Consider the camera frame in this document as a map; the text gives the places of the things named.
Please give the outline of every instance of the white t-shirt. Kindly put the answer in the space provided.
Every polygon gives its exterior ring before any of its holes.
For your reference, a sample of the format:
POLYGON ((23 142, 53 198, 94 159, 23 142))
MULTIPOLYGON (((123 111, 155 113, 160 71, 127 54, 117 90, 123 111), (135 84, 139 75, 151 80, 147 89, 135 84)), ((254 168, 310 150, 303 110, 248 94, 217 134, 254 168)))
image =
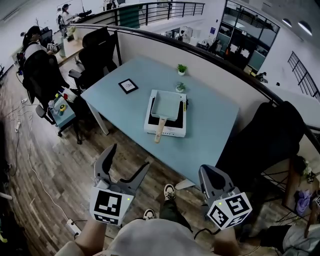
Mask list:
POLYGON ((68 14, 64 11, 62 17, 65 25, 68 25, 72 21, 72 15, 70 13, 68 14))
POLYGON ((27 60, 32 54, 34 54, 35 52, 37 51, 45 51, 47 52, 47 49, 44 48, 42 45, 38 44, 38 43, 33 43, 33 44, 30 44, 27 49, 25 50, 24 52, 24 58, 25 60, 27 60))
MULTIPOLYGON (((73 241, 55 256, 84 256, 73 241)), ((185 226, 166 219, 136 219, 125 225, 109 248, 96 256, 217 256, 203 249, 185 226)))

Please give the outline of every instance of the wooden handle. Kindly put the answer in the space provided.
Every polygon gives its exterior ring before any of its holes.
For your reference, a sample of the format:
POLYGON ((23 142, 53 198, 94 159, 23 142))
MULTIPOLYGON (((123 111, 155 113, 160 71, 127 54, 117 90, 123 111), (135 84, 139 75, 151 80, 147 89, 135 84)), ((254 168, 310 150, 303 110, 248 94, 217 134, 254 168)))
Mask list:
POLYGON ((158 124, 158 130, 156 131, 154 142, 159 143, 161 136, 162 136, 162 131, 164 130, 165 124, 166 124, 167 119, 160 118, 159 119, 159 124, 158 124))

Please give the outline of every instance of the picture frame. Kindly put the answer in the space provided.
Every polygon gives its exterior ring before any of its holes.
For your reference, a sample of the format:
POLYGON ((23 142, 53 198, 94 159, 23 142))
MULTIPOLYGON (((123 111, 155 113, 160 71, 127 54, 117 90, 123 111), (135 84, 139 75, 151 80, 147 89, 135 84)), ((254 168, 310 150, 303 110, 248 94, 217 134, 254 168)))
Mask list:
POLYGON ((136 86, 136 84, 130 78, 120 82, 119 86, 125 92, 125 94, 132 93, 138 89, 138 86, 136 86))

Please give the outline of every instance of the floor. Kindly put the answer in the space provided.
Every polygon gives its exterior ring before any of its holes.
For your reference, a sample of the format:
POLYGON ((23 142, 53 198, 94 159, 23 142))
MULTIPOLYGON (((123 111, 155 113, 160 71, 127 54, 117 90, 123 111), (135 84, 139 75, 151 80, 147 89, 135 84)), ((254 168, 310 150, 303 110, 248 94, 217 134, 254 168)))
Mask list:
MULTIPOLYGON (((81 70, 72 61, 66 63, 60 70, 65 80, 74 86, 74 82, 68 77, 68 71, 72 68, 81 70)), ((175 185, 183 180, 183 177, 158 161, 107 120, 105 125, 110 131, 109 135, 102 133, 94 119, 81 123, 82 145, 77 144, 72 127, 65 130, 62 137, 58 137, 58 128, 41 119, 35 113, 35 105, 20 104, 22 99, 27 98, 27 92, 17 79, 15 68, 9 69, 2 82, 1 116, 5 123, 7 160, 12 164, 6 192, 13 196, 9 204, 15 212, 18 223, 25 227, 25 236, 32 255, 54 255, 66 242, 74 239, 66 228, 67 220, 62 211, 45 193, 36 173, 68 218, 86 220, 89 217, 90 189, 94 184, 93 166, 104 149, 117 143, 110 171, 111 178, 115 181, 120 178, 128 179, 145 161, 151 162, 150 169, 124 218, 124 225, 140 218, 147 208, 152 208, 158 213, 164 200, 165 184, 175 185), (15 133, 18 119, 22 120, 22 124, 19 132, 15 133)), ((201 213, 203 200, 202 193, 196 188, 176 192, 178 208, 190 223, 194 233, 203 228, 211 231, 217 229, 212 222, 203 220, 201 213)), ((279 200, 265 203, 256 212, 254 232, 271 225, 278 225, 279 223, 275 221, 287 213, 288 211, 281 207, 279 200)), ((77 224, 83 229, 85 222, 77 224)), ((107 227, 105 248, 118 231, 119 228, 116 226, 107 227)), ((202 232, 196 241, 210 250, 213 237, 202 232)), ((241 244, 241 248, 244 255, 255 249, 248 244, 241 244)), ((273 248, 259 248, 251 255, 276 256, 277 253, 273 248)))

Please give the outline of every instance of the railing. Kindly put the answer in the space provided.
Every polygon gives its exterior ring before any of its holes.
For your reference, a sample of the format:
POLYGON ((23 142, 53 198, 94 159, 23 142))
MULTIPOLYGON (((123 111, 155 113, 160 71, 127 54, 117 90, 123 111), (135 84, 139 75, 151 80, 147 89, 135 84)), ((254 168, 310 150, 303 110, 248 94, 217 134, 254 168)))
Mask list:
MULTIPOLYGON (((240 112, 242 111, 242 107, 245 109, 242 114, 244 112, 251 112, 248 116, 245 117, 246 120, 244 121, 242 128, 244 128, 251 121, 260 103, 270 101, 277 106, 283 102, 281 98, 279 98, 276 94, 269 90, 265 85, 260 83, 254 77, 243 72, 243 70, 241 70, 240 68, 232 65, 228 61, 220 59, 208 53, 207 51, 188 43, 184 43, 160 34, 121 26, 105 26, 96 24, 75 24, 75 26, 80 31, 83 30, 83 34, 81 34, 80 37, 83 37, 85 34, 89 33, 92 30, 96 30, 102 27, 108 27, 110 33, 113 32, 114 34, 116 34, 116 55, 119 65, 122 64, 123 59, 125 59, 124 62, 126 62, 139 55, 156 58, 157 61, 161 61, 164 63, 167 62, 166 64, 169 64, 171 66, 176 65, 176 62, 180 60, 186 62, 187 59, 189 59, 189 62, 186 63, 189 65, 188 70, 190 72, 193 70, 197 79, 202 79, 207 84, 212 84, 214 83, 214 81, 218 81, 216 82, 216 84, 223 84, 223 86, 214 88, 218 89, 218 91, 221 93, 226 87, 230 86, 227 91, 224 91, 228 93, 227 96, 238 104, 244 105, 244 107, 240 106, 240 112), (147 42, 147 44, 142 46, 141 41, 138 40, 139 38, 148 39, 149 41, 147 42), (192 59, 190 58, 190 56, 187 56, 186 53, 192 54, 199 58, 196 60, 192 59), (221 78, 225 79, 225 83, 222 83, 220 81, 221 78), (255 90, 250 90, 248 88, 248 85, 254 88, 257 93, 255 93, 255 90)), ((304 134, 312 143, 316 151, 320 153, 320 143, 312 133, 311 129, 319 131, 319 129, 316 127, 309 127, 305 125, 304 134)))
POLYGON ((80 19, 77 24, 104 24, 129 28, 172 18, 202 15, 204 3, 199 2, 147 2, 110 9, 80 19))
POLYGON ((298 86, 300 87, 302 93, 311 97, 315 97, 318 101, 320 101, 320 93, 315 81, 312 79, 311 75, 294 52, 291 53, 288 63, 290 64, 292 72, 298 80, 298 86))

